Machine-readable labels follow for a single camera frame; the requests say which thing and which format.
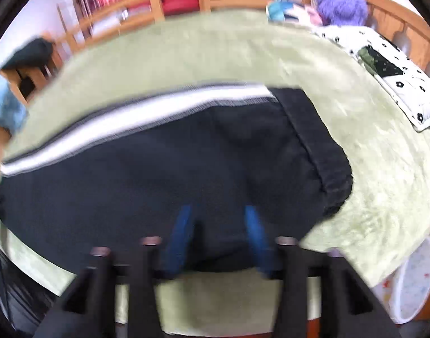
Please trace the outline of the black pants with white stripe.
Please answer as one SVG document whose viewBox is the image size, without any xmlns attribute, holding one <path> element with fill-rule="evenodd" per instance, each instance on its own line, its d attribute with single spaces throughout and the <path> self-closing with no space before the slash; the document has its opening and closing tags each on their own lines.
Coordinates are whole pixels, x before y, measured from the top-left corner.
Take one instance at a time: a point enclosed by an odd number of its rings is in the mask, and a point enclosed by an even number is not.
<svg viewBox="0 0 430 338">
<path fill-rule="evenodd" d="M 76 272 L 94 246 L 164 242 L 159 269 L 277 269 L 343 206 L 352 169 L 299 88 L 223 83 L 110 105 L 0 168 L 0 220 Z"/>
</svg>

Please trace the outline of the white round bin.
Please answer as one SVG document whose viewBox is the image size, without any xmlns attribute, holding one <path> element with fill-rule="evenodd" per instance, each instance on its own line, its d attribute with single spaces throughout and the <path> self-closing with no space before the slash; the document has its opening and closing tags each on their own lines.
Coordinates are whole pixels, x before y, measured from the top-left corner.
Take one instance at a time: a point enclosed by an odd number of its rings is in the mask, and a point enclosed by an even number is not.
<svg viewBox="0 0 430 338">
<path fill-rule="evenodd" d="M 395 324 L 412 321 L 430 294 L 430 236 L 373 292 Z"/>
</svg>

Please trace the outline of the green plush bed blanket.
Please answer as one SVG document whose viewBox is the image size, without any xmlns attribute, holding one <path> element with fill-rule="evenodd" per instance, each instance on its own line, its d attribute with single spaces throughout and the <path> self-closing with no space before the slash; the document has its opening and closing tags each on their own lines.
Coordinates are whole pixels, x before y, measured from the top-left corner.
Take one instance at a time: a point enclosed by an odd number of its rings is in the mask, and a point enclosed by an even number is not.
<svg viewBox="0 0 430 338">
<path fill-rule="evenodd" d="M 32 100 L 7 156 L 29 150 L 87 112 L 154 92 L 213 82 L 301 87 L 353 169 L 340 212 L 304 238 L 337 246 L 370 285 L 430 233 L 430 133 L 417 132 L 352 57 L 261 12 L 174 17 L 82 50 Z"/>
</svg>

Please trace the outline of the light blue fluffy towel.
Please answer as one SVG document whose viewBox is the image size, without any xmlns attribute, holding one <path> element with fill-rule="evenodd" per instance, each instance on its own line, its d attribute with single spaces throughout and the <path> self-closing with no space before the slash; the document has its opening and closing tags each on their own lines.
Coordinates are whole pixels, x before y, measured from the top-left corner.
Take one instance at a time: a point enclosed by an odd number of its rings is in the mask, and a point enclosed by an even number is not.
<svg viewBox="0 0 430 338">
<path fill-rule="evenodd" d="M 13 92 L 10 82 L 0 75 L 0 128 L 8 140 L 20 132 L 27 117 L 27 108 Z"/>
</svg>

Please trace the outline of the white floral pillow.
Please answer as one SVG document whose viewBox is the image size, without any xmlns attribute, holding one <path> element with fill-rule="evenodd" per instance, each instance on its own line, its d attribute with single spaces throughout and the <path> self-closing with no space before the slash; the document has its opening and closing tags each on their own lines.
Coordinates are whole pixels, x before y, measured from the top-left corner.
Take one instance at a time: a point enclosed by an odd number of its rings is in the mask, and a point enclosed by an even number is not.
<svg viewBox="0 0 430 338">
<path fill-rule="evenodd" d="M 430 77 L 402 50 L 366 26 L 329 25 L 313 32 L 363 65 L 416 131 L 430 127 Z"/>
</svg>

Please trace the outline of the black garment on footboard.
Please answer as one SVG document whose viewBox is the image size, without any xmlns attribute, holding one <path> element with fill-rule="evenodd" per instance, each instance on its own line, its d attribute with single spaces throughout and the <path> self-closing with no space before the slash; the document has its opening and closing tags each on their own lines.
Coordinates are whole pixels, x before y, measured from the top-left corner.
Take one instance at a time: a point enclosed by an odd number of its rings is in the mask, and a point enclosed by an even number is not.
<svg viewBox="0 0 430 338">
<path fill-rule="evenodd" d="M 54 45 L 42 37 L 37 37 L 19 50 L 2 65 L 2 70 L 17 70 L 19 68 L 41 68 L 52 57 Z"/>
</svg>

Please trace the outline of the purple plush toy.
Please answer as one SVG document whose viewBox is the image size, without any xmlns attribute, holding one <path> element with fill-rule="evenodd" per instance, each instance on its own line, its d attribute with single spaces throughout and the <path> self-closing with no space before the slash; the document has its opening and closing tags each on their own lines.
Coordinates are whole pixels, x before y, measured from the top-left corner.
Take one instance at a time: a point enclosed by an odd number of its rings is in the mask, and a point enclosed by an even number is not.
<svg viewBox="0 0 430 338">
<path fill-rule="evenodd" d="M 369 14 L 366 0 L 314 1 L 325 26 L 363 26 Z"/>
</svg>

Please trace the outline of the red chair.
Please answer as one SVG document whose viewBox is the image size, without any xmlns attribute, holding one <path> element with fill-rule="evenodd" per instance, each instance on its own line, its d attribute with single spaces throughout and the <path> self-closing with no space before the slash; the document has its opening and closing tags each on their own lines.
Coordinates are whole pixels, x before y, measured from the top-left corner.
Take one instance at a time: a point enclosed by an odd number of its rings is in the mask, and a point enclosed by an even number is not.
<svg viewBox="0 0 430 338">
<path fill-rule="evenodd" d="M 198 11 L 199 0 L 162 0 L 162 8 L 165 16 L 179 15 Z"/>
</svg>

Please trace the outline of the wooden bed frame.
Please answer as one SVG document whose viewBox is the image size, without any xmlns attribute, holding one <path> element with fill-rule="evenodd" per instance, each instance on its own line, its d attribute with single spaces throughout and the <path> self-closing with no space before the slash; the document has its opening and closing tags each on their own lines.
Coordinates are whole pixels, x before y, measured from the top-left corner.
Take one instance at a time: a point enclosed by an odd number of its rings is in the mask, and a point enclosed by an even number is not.
<svg viewBox="0 0 430 338">
<path fill-rule="evenodd" d="M 199 10 L 196 12 L 211 12 L 212 10 L 227 9 L 227 8 L 247 8 L 265 10 L 266 6 L 272 0 L 199 0 Z M 301 0 L 302 4 L 308 4 L 314 0 Z M 145 7 L 143 12 L 136 13 L 132 16 L 121 20 L 118 25 L 84 38 L 79 42 L 76 40 L 76 35 L 89 30 L 96 23 L 104 20 L 125 8 Z M 124 33 L 142 28 L 154 23 L 164 21 L 166 19 L 162 0 L 119 0 L 111 5 L 108 5 L 94 14 L 86 17 L 78 22 L 77 25 L 67 30 L 60 37 L 44 36 L 44 39 L 52 42 L 54 45 L 52 57 L 49 62 L 41 68 L 19 68 L 17 70 L 0 70 L 0 75 L 4 76 L 10 86 L 22 103 L 30 100 L 29 97 L 23 99 L 22 92 L 19 89 L 24 79 L 30 79 L 33 85 L 33 91 L 37 92 L 43 89 L 58 70 L 63 66 L 63 62 L 68 59 L 67 51 L 70 55 L 74 55 L 82 51 L 84 48 L 107 41 L 113 37 L 120 36 Z"/>
</svg>

